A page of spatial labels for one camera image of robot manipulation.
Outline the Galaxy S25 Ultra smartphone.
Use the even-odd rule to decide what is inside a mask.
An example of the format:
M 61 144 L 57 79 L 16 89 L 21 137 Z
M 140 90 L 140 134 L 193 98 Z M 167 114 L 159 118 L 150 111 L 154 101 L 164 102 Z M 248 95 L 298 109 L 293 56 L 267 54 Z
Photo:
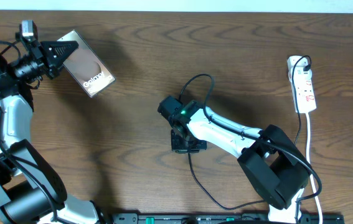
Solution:
M 64 66 L 90 98 L 116 81 L 116 77 L 76 30 L 65 34 L 58 41 L 77 42 L 77 50 L 64 61 Z

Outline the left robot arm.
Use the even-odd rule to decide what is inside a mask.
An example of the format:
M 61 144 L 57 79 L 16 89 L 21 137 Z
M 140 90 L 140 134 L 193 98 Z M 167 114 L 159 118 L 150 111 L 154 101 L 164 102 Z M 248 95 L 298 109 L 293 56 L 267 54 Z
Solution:
M 78 48 L 76 41 L 39 42 L 13 62 L 0 52 L 0 220 L 3 223 L 111 223 L 94 202 L 67 193 L 64 183 L 31 144 L 31 91 L 43 75 L 55 78 Z

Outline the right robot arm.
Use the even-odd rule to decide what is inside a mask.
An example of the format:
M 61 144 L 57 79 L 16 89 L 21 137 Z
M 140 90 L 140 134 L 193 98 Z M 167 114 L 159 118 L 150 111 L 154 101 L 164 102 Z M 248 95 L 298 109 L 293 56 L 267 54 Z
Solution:
M 170 124 L 172 151 L 193 154 L 212 143 L 237 158 L 257 194 L 270 206 L 271 222 L 301 218 L 298 199 L 310 175 L 304 156 L 277 126 L 250 128 L 214 113 L 197 101 L 184 105 L 168 96 L 158 107 Z

